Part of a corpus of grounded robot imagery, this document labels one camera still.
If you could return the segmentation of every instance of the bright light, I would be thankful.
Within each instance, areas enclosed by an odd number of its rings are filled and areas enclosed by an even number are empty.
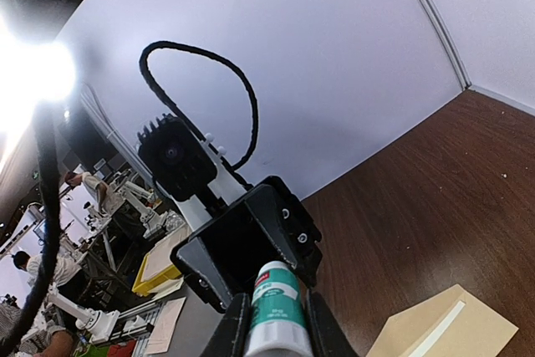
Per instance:
[[[37,103],[65,98],[75,80],[74,62],[63,45],[20,43],[0,18],[0,132],[8,133],[0,171],[28,128]]]

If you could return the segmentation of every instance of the white tape strip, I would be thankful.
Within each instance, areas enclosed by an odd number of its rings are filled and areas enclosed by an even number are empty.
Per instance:
[[[439,325],[425,338],[423,342],[416,348],[415,351],[410,353],[409,357],[424,357],[425,354],[431,350],[431,347],[435,345],[438,339],[446,332],[451,323],[455,320],[457,315],[465,308],[465,303],[458,302],[452,311],[439,323]]]

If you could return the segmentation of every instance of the camera lens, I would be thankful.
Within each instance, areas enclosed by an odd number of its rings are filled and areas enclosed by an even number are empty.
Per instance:
[[[168,166],[177,165],[184,157],[184,148],[176,141],[162,147],[161,160]]]

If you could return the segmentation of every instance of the bottle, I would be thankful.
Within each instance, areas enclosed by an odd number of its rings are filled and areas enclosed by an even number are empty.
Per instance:
[[[285,263],[260,269],[244,357],[313,357],[298,280]]]

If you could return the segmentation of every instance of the yellow tray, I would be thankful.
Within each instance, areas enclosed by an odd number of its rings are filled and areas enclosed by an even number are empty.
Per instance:
[[[152,279],[142,282],[141,278],[143,278],[143,271],[145,271],[145,264],[148,257],[149,255],[147,254],[143,258],[143,263],[141,264],[141,268],[137,273],[134,287],[132,288],[132,291],[140,296],[148,296],[153,288],[160,286],[162,283],[167,282],[168,280],[177,279],[181,276],[181,271],[179,271],[175,265],[171,264]]]

